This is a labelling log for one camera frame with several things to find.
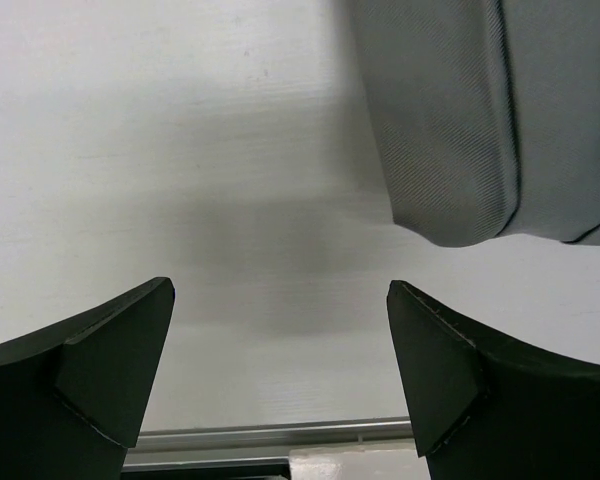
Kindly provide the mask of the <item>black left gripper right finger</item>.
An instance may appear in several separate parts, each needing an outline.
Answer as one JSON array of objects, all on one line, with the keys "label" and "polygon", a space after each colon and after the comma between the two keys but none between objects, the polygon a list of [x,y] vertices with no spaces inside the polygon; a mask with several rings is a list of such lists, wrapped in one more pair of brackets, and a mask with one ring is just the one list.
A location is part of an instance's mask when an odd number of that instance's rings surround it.
[{"label": "black left gripper right finger", "polygon": [[600,365],[530,345],[404,281],[387,294],[417,453],[434,479],[600,479]]}]

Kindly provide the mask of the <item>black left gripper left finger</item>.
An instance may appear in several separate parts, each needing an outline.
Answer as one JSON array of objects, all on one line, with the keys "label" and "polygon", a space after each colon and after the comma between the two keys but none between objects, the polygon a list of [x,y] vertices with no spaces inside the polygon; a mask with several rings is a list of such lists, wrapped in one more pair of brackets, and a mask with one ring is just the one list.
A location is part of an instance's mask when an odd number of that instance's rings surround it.
[{"label": "black left gripper left finger", "polygon": [[119,478],[174,303],[157,277],[0,344],[0,479]]}]

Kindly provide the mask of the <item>grey pleated skirt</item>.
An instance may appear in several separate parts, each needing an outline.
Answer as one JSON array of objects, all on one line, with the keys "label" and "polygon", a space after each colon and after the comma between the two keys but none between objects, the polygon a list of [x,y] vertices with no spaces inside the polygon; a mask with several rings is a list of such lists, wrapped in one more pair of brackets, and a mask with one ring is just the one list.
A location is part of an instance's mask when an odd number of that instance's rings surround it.
[{"label": "grey pleated skirt", "polygon": [[600,246],[600,1],[351,1],[393,219]]}]

